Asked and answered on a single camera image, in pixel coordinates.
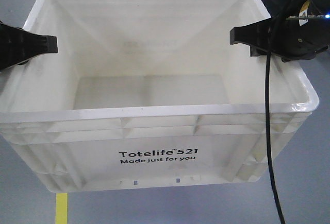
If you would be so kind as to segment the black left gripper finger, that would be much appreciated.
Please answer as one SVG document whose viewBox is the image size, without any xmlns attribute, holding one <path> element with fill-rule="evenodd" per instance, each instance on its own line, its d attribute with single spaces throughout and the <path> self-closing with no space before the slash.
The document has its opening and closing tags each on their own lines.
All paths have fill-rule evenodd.
<svg viewBox="0 0 330 224">
<path fill-rule="evenodd" d="M 38 55 L 56 53 L 56 36 L 38 35 L 1 22 L 1 70 L 25 64 Z"/>
</svg>

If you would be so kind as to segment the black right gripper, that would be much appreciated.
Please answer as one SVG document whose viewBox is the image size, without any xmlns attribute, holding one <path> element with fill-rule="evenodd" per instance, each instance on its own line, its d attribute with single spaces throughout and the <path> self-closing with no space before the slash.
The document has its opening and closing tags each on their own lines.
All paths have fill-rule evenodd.
<svg viewBox="0 0 330 224">
<path fill-rule="evenodd" d="M 311 60 L 329 48 L 329 0 L 290 0 L 284 18 L 234 27 L 229 42 L 248 45 L 251 57 L 270 51 L 283 62 Z"/>
</svg>

